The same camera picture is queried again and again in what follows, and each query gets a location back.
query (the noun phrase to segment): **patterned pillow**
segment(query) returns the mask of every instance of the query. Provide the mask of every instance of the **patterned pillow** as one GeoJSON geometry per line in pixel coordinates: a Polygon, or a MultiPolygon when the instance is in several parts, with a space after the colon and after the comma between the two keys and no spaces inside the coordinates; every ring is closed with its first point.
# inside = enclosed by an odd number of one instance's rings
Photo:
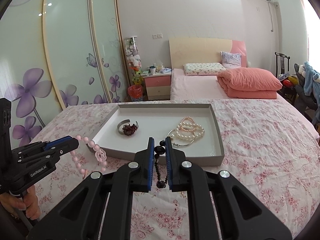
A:
{"type": "Polygon", "coordinates": [[[222,65],[227,69],[241,67],[241,54],[221,52],[222,65]]]}
{"type": "Polygon", "coordinates": [[[218,75],[227,70],[220,63],[188,63],[183,65],[186,76],[218,75]]]}

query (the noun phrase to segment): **human hand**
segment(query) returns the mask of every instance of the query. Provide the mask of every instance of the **human hand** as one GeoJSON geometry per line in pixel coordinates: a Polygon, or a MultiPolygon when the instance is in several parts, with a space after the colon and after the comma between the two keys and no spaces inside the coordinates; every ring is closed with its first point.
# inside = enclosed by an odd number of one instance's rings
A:
{"type": "Polygon", "coordinates": [[[2,206],[15,217],[19,217],[14,211],[14,208],[17,208],[19,210],[25,210],[26,217],[35,220],[40,217],[40,208],[38,206],[35,186],[28,188],[27,192],[23,200],[8,193],[3,193],[0,195],[0,202],[2,206]]]}

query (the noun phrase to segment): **pink pearl bracelet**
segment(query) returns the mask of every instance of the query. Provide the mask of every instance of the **pink pearl bracelet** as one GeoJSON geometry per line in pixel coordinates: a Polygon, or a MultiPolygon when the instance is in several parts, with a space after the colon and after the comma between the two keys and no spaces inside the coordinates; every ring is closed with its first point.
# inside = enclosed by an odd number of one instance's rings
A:
{"type": "MultiPolygon", "coordinates": [[[[95,151],[95,157],[97,159],[97,161],[99,163],[101,163],[102,168],[100,169],[100,171],[103,173],[106,171],[106,166],[108,165],[107,163],[107,155],[106,152],[100,148],[100,146],[98,144],[96,144],[94,141],[90,141],[89,138],[86,137],[81,137],[81,135],[77,135],[76,139],[78,141],[83,141],[84,143],[88,144],[88,146],[90,148],[92,148],[95,151]]],[[[81,168],[81,163],[79,163],[79,159],[76,157],[76,152],[75,151],[71,151],[70,152],[71,156],[72,156],[72,161],[76,164],[76,168],[79,170],[79,173],[83,175],[83,178],[86,177],[88,170],[81,168]]]]}

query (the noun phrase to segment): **wardrobe door frame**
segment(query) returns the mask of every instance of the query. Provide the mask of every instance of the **wardrobe door frame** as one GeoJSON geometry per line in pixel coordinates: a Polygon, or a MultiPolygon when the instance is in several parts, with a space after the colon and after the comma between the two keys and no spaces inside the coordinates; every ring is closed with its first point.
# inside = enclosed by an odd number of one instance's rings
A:
{"type": "MultiPolygon", "coordinates": [[[[121,46],[121,54],[122,54],[122,66],[124,67],[125,70],[125,75],[127,78],[128,85],[130,85],[130,79],[129,79],[129,73],[128,69],[125,64],[125,57],[124,57],[124,46],[123,46],[123,38],[122,38],[122,32],[121,32],[121,25],[120,25],[120,20],[119,20],[119,14],[118,14],[118,3],[117,0],[115,1],[115,11],[116,11],[116,20],[117,20],[117,27],[118,27],[118,34],[119,34],[119,40],[120,40],[120,46],[121,46]]],[[[54,92],[56,93],[58,102],[60,104],[60,107],[62,110],[66,109],[62,96],[60,95],[59,88],[57,85],[57,82],[55,80],[53,71],[52,71],[52,65],[49,57],[49,50],[48,50],[48,40],[47,40],[47,32],[46,32],[46,5],[47,5],[47,0],[43,0],[42,4],[42,38],[43,38],[43,46],[44,46],[44,54],[45,54],[45,59],[47,62],[47,68],[48,72],[52,81],[52,86],[54,89],[54,92]]],[[[98,72],[100,76],[100,81],[103,87],[103,91],[108,99],[108,102],[111,103],[111,96],[109,94],[109,88],[108,88],[108,83],[105,77],[105,74],[102,69],[102,61],[99,53],[99,48],[97,44],[97,38],[96,38],[96,33],[95,33],[95,24],[94,24],[94,15],[93,15],[93,0],[88,0],[88,17],[89,17],[89,23],[90,23],[90,33],[91,33],[91,39],[92,39],[92,45],[94,49],[94,56],[96,57],[97,65],[98,65],[98,72]]]]}

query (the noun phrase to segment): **pink drawer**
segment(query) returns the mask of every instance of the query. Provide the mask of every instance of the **pink drawer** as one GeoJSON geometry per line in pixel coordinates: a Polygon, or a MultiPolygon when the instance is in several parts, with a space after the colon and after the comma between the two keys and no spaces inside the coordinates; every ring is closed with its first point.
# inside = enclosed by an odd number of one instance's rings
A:
{"type": "Polygon", "coordinates": [[[171,85],[171,76],[145,78],[146,87],[163,87],[171,85]]]}

